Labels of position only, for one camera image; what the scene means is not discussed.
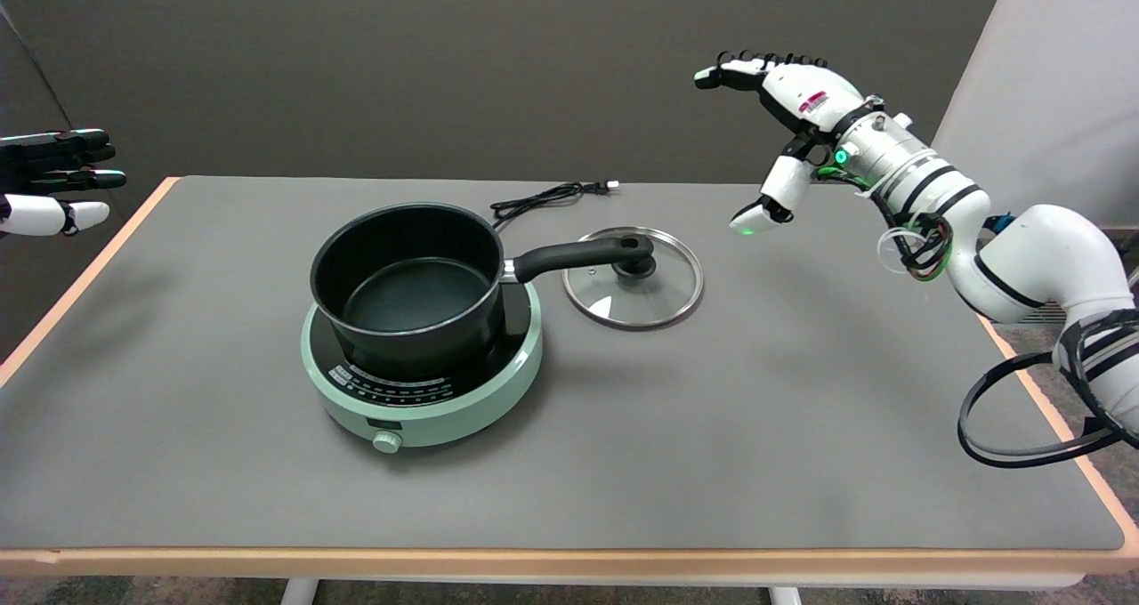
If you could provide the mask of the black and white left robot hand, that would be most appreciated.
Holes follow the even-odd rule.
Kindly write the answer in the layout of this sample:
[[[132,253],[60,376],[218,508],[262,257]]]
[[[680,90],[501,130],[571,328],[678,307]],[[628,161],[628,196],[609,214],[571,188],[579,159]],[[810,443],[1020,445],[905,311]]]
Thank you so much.
[[[103,201],[66,201],[57,194],[117,189],[125,172],[101,170],[117,150],[103,128],[77,128],[1,140],[3,236],[74,236],[110,216]]]

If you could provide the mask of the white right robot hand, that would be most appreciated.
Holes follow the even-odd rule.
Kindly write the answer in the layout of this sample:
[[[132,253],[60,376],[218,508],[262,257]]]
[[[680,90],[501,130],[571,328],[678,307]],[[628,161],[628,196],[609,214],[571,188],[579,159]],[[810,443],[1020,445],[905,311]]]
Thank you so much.
[[[811,152],[823,148],[826,162],[837,155],[841,136],[859,118],[880,109],[880,100],[866,97],[822,59],[808,55],[716,54],[715,65],[696,71],[699,90],[729,87],[753,92],[793,134],[757,188],[756,201],[731,216],[737,235],[755,235],[787,224],[813,183],[818,165]]]

